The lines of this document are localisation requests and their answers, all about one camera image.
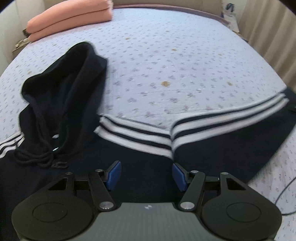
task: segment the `beige headboard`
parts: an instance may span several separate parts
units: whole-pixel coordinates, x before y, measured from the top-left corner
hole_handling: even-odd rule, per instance
[[[63,0],[43,0],[45,8],[62,2]],[[222,0],[113,0],[114,6],[130,4],[163,4],[177,7],[187,7],[208,12],[217,16],[221,15]]]

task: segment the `mattress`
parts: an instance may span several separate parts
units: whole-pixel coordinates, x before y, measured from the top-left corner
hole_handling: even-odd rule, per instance
[[[115,9],[114,20],[57,33],[29,44],[0,77],[0,141],[19,130],[27,103],[23,82],[45,70],[71,46],[88,41],[107,58],[101,113],[169,130],[178,114],[243,106],[286,86],[269,64],[220,22],[156,9]],[[249,183],[275,202],[296,176],[296,131]],[[278,202],[296,209],[296,184]],[[296,239],[296,215],[283,217],[277,241]]]

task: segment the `hood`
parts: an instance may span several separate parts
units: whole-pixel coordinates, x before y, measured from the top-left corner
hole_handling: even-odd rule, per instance
[[[55,159],[91,142],[106,71],[107,60],[82,42],[24,82],[22,96],[29,105],[19,115],[25,140],[14,152],[18,163],[54,167]]]

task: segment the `white stripe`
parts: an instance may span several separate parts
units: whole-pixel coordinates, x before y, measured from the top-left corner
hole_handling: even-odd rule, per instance
[[[276,97],[276,96],[286,96],[286,95],[283,94],[283,93],[280,93],[280,94],[276,94],[274,97]],[[174,120],[174,122],[172,123],[172,126],[176,122],[178,122],[178,121],[180,121],[182,119],[185,119],[185,118],[190,118],[190,117],[195,117],[195,116],[201,116],[201,115],[219,114],[219,113],[223,113],[223,112],[226,112],[226,111],[239,111],[239,110],[243,110],[243,109],[250,108],[250,107],[253,107],[255,105],[261,104],[261,103],[265,102],[266,100],[268,100],[270,98],[271,97],[268,97],[268,98],[266,98],[264,100],[259,100],[259,101],[255,101],[255,102],[249,103],[249,104],[244,105],[244,106],[231,107],[231,108],[228,108],[228,109],[205,110],[205,111],[198,111],[198,112],[185,112],[185,113],[181,113],[181,114],[178,115],[178,118],[176,120]]]
[[[22,144],[22,142],[25,140],[25,137],[23,136],[22,139],[17,143],[17,147],[20,146],[20,144]]]
[[[3,143],[9,141],[12,138],[15,138],[16,136],[18,136],[21,132],[17,131],[16,133],[12,134],[10,137],[7,137],[4,141],[0,142],[0,145],[2,145]]]
[[[240,112],[229,113],[229,114],[225,114],[225,115],[208,117],[208,118],[204,118],[204,119],[200,119],[200,120],[193,120],[190,122],[186,122],[186,123],[177,125],[172,130],[172,133],[171,133],[172,137],[171,138],[173,139],[176,136],[176,134],[178,134],[181,131],[200,128],[200,127],[204,127],[204,126],[215,125],[218,123],[232,121],[235,119],[239,119],[242,117],[253,115],[257,112],[268,109],[269,107],[276,104],[277,102],[279,102],[283,98],[284,98],[284,95],[280,94],[276,98],[271,99],[270,101],[265,102],[262,105],[258,105],[256,107],[253,107],[251,109],[243,110]]]
[[[136,132],[123,127],[116,126],[104,116],[100,118],[100,123],[102,123],[108,130],[129,136],[129,137],[133,137],[139,140],[152,141],[155,143],[164,144],[168,146],[171,146],[172,144],[172,141],[166,137],[143,134],[140,132]]]
[[[106,130],[104,130],[101,126],[98,126],[95,130],[94,133],[96,133],[98,136],[104,138],[105,140],[114,142],[118,145],[142,151],[142,152],[147,152],[155,155],[160,155],[160,156],[166,156],[170,159],[173,159],[172,152],[170,150],[164,149],[164,148],[159,148],[159,147],[154,147],[154,146],[149,146],[137,142],[133,142],[124,138],[121,138],[119,136],[113,135]]]
[[[6,147],[6,148],[3,150],[2,154],[0,155],[0,158],[3,158],[3,157],[6,155],[6,153],[7,153],[8,151],[10,151],[10,150],[14,150],[15,148],[17,148],[17,147],[16,147],[16,146],[8,146],[8,147]]]
[[[0,145],[0,150],[1,150],[3,147],[5,147],[5,146],[10,146],[10,145],[16,143],[16,142],[17,142],[18,140],[20,140],[23,136],[24,136],[24,135],[22,134],[22,135],[20,135],[18,138],[13,139],[12,141],[9,141],[9,142],[5,142],[5,143],[3,143],[2,145]]]
[[[170,134],[168,131],[163,130],[161,128],[154,127],[154,126],[142,124],[142,123],[139,123],[139,122],[133,122],[133,121],[130,121],[130,120],[120,119],[120,118],[116,118],[116,117],[113,117],[113,116],[110,116],[110,115],[104,115],[104,116],[108,117],[109,119],[111,119],[112,121],[114,121],[117,124],[137,128],[137,129],[144,130],[144,131],[151,131],[151,132],[156,132],[156,133],[161,133],[161,134],[166,134],[166,135]]]
[[[223,125],[215,128],[211,128],[205,131],[197,132],[194,134],[186,135],[179,137],[175,139],[172,143],[172,150],[175,151],[177,147],[186,144],[186,143],[191,143],[191,142],[196,142],[196,141],[201,141],[210,137],[222,135],[225,133],[229,133],[241,128],[244,128],[246,126],[253,125],[261,120],[266,119],[267,117],[271,116],[275,112],[279,111],[282,109],[287,103],[289,102],[288,99],[283,99],[281,102],[279,102],[277,105],[274,107],[258,114],[253,117],[250,117],[245,120],[237,121],[228,125]]]

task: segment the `bed sheet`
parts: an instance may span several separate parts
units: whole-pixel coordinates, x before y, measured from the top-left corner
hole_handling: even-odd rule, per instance
[[[17,132],[27,103],[23,82],[78,42],[106,57],[108,75],[99,110],[169,130],[183,112],[226,109],[266,99],[285,88],[268,63],[220,22],[183,12],[115,9],[114,20],[57,33],[29,44],[0,77],[0,141]],[[296,176],[296,132],[251,181],[271,201]],[[293,184],[279,201],[296,209]],[[296,239],[296,215],[283,218],[276,240]]]

